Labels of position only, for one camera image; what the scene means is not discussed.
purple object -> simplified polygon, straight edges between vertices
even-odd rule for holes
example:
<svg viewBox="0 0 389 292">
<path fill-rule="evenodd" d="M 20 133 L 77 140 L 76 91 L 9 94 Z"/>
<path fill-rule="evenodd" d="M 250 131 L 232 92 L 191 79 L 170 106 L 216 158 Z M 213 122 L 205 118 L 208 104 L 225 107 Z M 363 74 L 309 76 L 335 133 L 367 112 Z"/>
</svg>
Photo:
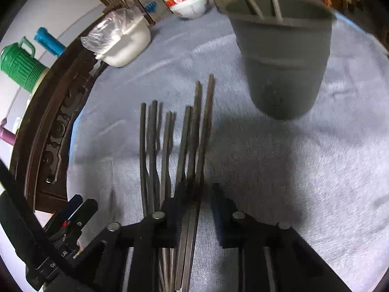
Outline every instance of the purple object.
<svg viewBox="0 0 389 292">
<path fill-rule="evenodd" d="M 15 145 L 16 135 L 13 132 L 4 128 L 6 123 L 7 118 L 3 119 L 0 123 L 0 139 L 13 146 Z"/>
</svg>

gray bucket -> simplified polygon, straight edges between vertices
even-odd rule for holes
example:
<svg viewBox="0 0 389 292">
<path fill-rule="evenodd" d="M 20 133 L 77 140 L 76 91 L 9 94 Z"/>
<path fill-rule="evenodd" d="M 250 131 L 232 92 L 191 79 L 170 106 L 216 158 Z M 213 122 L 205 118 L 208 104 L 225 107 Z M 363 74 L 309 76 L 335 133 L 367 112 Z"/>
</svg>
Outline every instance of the gray bucket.
<svg viewBox="0 0 389 292">
<path fill-rule="evenodd" d="M 250 96 L 275 119 L 308 112 L 318 96 L 331 41 L 332 12 L 315 0 L 279 0 L 277 23 L 271 0 L 255 0 L 265 20 L 251 15 L 245 0 L 222 10 L 230 18 L 242 53 Z"/>
</svg>

plastic bag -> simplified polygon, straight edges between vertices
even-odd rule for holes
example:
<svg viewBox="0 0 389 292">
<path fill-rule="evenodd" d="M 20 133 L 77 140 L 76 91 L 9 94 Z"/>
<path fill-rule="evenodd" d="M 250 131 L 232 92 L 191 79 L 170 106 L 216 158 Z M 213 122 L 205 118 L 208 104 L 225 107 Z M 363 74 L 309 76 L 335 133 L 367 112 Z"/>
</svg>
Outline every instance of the plastic bag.
<svg viewBox="0 0 389 292">
<path fill-rule="evenodd" d="M 82 45 L 97 54 L 102 54 L 116 44 L 131 26 L 143 17 L 136 6 L 131 9 L 121 8 L 109 12 L 87 36 L 81 37 Z"/>
</svg>

black cable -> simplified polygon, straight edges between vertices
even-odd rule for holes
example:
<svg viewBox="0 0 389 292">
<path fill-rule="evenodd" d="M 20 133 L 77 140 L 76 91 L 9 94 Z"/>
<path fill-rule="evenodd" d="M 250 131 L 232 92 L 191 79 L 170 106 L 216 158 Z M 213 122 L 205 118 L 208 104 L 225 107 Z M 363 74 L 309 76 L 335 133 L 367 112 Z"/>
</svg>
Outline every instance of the black cable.
<svg viewBox="0 0 389 292">
<path fill-rule="evenodd" d="M 0 183 L 3 185 L 7 195 L 16 210 L 19 212 L 20 217 L 25 223 L 26 228 L 33 235 L 36 243 L 42 249 L 42 251 L 55 262 L 60 270 L 67 276 L 76 278 L 75 271 L 72 266 L 60 256 L 59 252 L 49 242 L 43 228 L 40 226 L 32 208 L 28 205 L 27 200 L 23 196 L 20 186 L 17 185 L 12 174 L 8 171 L 7 167 L 0 159 Z"/>
</svg>

green thermos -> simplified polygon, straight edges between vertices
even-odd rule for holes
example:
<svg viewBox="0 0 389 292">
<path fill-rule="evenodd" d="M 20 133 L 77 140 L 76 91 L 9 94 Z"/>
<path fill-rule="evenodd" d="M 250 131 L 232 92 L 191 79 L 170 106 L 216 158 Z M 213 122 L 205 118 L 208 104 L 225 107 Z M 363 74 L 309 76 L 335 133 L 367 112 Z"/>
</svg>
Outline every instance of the green thermos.
<svg viewBox="0 0 389 292">
<path fill-rule="evenodd" d="M 30 54 L 22 48 L 22 44 L 30 48 Z M 19 43 L 4 47 L 0 56 L 0 70 L 30 93 L 42 72 L 47 68 L 34 56 L 35 47 L 26 37 L 23 37 Z"/>
</svg>

